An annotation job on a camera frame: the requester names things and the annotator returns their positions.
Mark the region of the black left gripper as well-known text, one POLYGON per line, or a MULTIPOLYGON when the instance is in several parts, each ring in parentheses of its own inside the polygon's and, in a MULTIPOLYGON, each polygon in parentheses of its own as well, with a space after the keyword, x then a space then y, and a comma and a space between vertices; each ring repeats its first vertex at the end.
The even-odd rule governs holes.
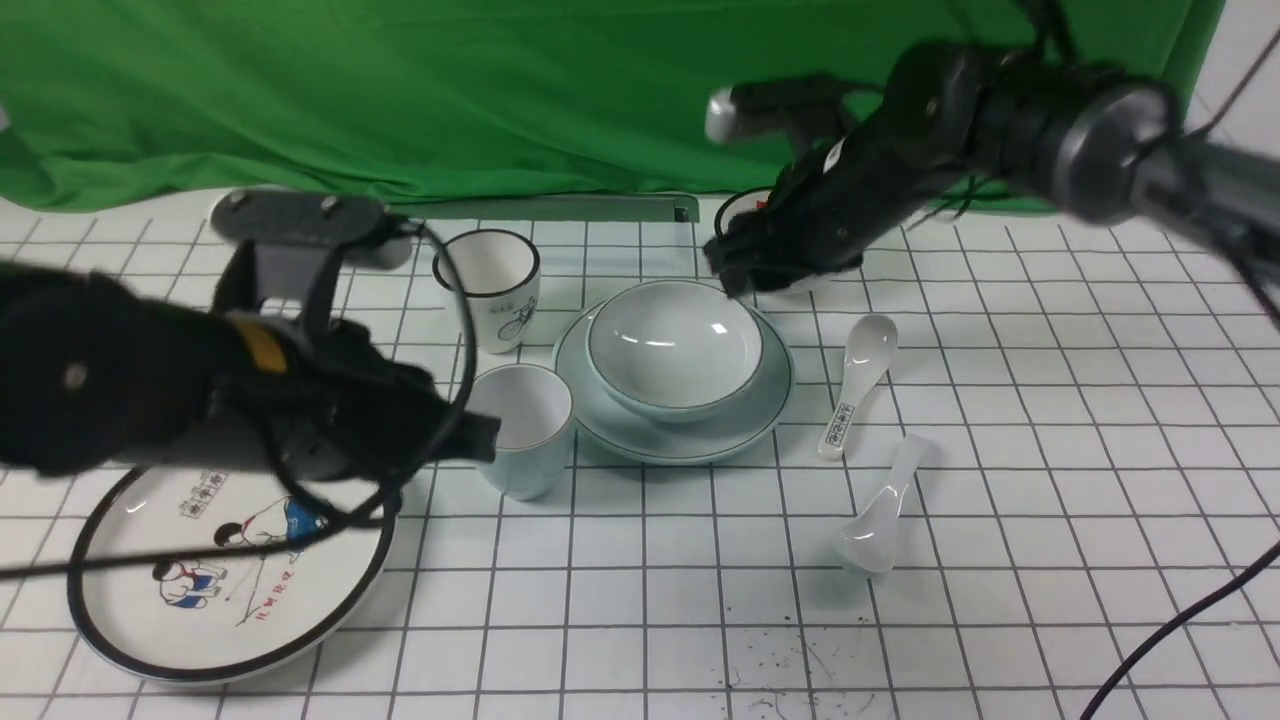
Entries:
POLYGON ((495 459, 497 418, 451 402, 429 372, 388 360, 352 325, 312 340, 283 320, 234 328, 252 370, 215 384, 216 469, 335 482, 495 459))

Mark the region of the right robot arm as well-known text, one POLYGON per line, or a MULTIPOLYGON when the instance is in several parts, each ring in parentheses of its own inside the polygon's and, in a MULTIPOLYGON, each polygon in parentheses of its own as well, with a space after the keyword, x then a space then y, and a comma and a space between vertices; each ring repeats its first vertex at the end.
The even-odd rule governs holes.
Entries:
POLYGON ((883 85, 818 73, 723 88, 705 132, 780 132, 794 152, 765 206, 703 246, 732 299, 854 269, 959 183, 993 181, 1087 224, 1153 222, 1224 259, 1277 314, 1277 161, 1184 129, 1166 85, 1120 67, 925 41, 883 85))

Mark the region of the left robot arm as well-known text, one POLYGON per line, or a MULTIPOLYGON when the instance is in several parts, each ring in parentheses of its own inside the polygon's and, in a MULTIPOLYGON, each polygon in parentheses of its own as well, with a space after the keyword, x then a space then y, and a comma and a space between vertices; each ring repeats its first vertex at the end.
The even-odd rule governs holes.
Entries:
POLYGON ((385 482, 489 462, 498 419, 457 409, 369 332, 143 299, 100 273, 3 265, 3 464, 108 462, 385 482))

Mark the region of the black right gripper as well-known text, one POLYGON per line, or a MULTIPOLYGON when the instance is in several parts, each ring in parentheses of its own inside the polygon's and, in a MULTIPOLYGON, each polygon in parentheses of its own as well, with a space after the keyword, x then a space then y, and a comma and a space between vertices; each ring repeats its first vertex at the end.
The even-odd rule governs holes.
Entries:
POLYGON ((703 245, 726 296, 777 293, 861 264, 861 255, 964 177, 951 161, 918 164, 882 111, 799 160, 765 208, 744 213, 703 245))

